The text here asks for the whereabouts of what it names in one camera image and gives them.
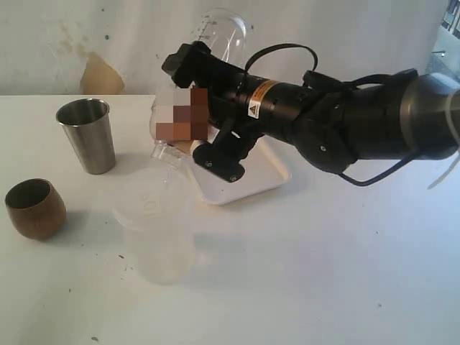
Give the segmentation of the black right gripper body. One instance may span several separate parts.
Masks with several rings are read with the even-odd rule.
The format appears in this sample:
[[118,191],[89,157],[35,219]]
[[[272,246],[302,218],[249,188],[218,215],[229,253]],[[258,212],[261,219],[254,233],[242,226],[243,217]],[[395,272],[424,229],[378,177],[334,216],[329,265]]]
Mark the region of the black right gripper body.
[[247,115],[244,71],[220,60],[204,42],[182,44],[166,57],[162,70],[178,88],[207,90],[208,122],[218,129],[213,146],[225,157],[244,160],[262,136],[256,119]]

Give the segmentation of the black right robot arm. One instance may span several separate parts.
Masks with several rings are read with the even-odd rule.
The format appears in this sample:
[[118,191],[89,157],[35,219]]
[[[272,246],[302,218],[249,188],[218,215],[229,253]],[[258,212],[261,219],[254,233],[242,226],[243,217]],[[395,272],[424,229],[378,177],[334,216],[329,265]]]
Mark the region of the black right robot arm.
[[179,88],[207,91],[218,133],[194,162],[229,183],[260,137],[294,146],[312,166],[344,178],[358,160],[442,160],[459,148],[459,84],[414,69],[340,81],[308,70],[302,85],[251,75],[213,56],[203,42],[181,45],[162,69]]

